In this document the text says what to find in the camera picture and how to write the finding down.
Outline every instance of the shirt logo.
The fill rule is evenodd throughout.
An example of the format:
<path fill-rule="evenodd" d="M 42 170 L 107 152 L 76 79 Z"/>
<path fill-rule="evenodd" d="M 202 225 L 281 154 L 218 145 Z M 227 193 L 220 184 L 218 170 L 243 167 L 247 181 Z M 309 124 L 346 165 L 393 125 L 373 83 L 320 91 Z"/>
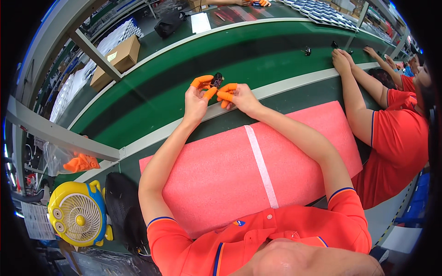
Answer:
<path fill-rule="evenodd" d="M 243 226 L 244 224 L 246 224 L 246 222 L 245 221 L 241 221 L 241 220 L 237 220 L 237 221 L 234 221 L 233 224 L 235 224 L 237 226 Z"/>

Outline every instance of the finger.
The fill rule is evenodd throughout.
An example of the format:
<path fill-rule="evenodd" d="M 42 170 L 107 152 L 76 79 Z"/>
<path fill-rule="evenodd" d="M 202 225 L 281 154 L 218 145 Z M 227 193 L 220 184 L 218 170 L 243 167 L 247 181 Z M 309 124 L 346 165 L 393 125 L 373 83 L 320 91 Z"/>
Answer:
<path fill-rule="evenodd" d="M 227 101 L 229 101 L 229 102 L 231 102 L 232 100 L 233 100 L 233 95 L 232 94 L 230 94 L 230 93 L 227 93 L 227 92 L 221 92 L 221 91 L 218 91 L 218 97 L 220 97 L 221 99 L 223 99 L 223 100 L 227 100 Z"/>
<path fill-rule="evenodd" d="M 233 106 L 233 102 L 229 102 L 229 104 L 227 105 L 227 110 L 230 110 L 231 108 L 232 108 L 232 106 Z"/>
<path fill-rule="evenodd" d="M 198 88 L 202 83 L 207 83 L 209 81 L 212 81 L 212 79 L 213 79 L 212 75 L 200 76 L 193 80 L 191 86 Z"/>
<path fill-rule="evenodd" d="M 226 101 L 226 100 L 224 100 L 224 101 L 222 101 L 222 103 L 221 103 L 221 108 L 226 108 L 227 107 L 227 105 L 229 105 L 229 101 Z"/>
<path fill-rule="evenodd" d="M 227 92 L 227 91 L 236 90 L 237 87 L 238 87 L 237 83 L 229 83 L 229 84 L 224 85 L 223 87 L 221 87 L 219 92 Z"/>
<path fill-rule="evenodd" d="M 210 88 L 212 88 L 210 85 L 208 85 L 208 84 L 202 84 L 202 85 L 200 85 L 199 87 L 198 87 L 198 89 L 201 91 L 201 90 L 203 90 L 203 89 L 207 89 L 207 90 L 209 90 Z"/>
<path fill-rule="evenodd" d="M 217 88 L 216 87 L 212 87 L 209 90 L 206 91 L 206 93 L 204 93 L 204 98 L 210 100 L 213 95 L 215 95 L 215 93 L 217 92 Z"/>

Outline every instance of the fan grille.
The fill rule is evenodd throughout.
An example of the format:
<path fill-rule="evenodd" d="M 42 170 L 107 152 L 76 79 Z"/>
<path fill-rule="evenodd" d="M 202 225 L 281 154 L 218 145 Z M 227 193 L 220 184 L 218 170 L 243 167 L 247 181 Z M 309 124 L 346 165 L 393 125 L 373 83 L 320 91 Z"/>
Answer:
<path fill-rule="evenodd" d="M 65 235 L 71 240 L 88 242 L 100 231 L 102 226 L 100 209 L 91 198 L 79 193 L 70 194 L 61 202 L 60 209 L 64 214 Z M 77 216 L 85 218 L 84 226 L 76 223 Z"/>

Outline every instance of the orange polo shirt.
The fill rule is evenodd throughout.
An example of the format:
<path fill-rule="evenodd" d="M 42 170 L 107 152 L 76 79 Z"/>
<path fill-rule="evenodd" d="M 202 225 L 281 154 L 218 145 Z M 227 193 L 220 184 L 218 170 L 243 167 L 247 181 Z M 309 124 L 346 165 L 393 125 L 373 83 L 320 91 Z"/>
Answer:
<path fill-rule="evenodd" d="M 415 87 L 413 84 L 414 77 L 407 77 L 406 75 L 400 75 L 402 79 L 402 86 L 404 87 L 405 92 L 415 92 Z"/>
<path fill-rule="evenodd" d="M 387 105 L 373 112 L 373 149 L 352 178 L 364 209 L 397 195 L 428 161 L 428 123 L 415 109 L 416 94 L 389 89 Z"/>
<path fill-rule="evenodd" d="M 267 239 L 288 238 L 310 246 L 369 253 L 371 237 L 352 188 L 336 191 L 328 210 L 291 205 L 238 219 L 192 241 L 169 217 L 147 226 L 152 259 L 164 276 L 228 275 L 246 264 Z"/>

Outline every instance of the label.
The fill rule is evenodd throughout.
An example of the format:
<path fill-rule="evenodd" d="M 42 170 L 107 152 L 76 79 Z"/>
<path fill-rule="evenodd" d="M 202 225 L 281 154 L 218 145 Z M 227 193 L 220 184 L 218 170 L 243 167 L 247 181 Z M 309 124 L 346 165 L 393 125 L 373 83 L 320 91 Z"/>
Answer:
<path fill-rule="evenodd" d="M 115 53 L 113 53 L 113 54 L 107 56 L 107 61 L 108 61 L 108 62 L 111 62 L 111 60 L 113 60 L 114 58 L 116 58 L 116 57 L 117 57 L 117 52 L 115 52 Z"/>

